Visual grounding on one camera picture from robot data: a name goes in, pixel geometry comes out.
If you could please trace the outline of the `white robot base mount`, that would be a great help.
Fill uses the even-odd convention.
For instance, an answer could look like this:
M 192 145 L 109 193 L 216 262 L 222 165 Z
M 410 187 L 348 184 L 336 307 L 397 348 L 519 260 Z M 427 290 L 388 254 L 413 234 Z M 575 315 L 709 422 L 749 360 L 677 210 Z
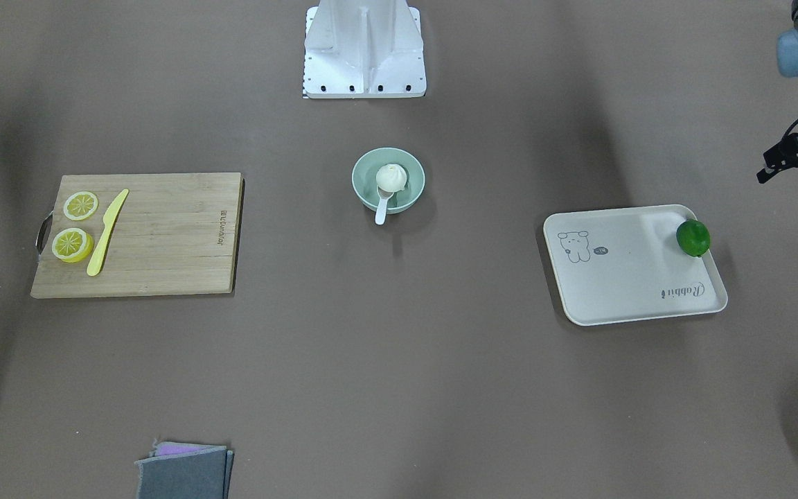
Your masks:
M 405 1 L 320 1 L 307 9 L 304 49 L 304 98 L 427 93 L 421 15 Z

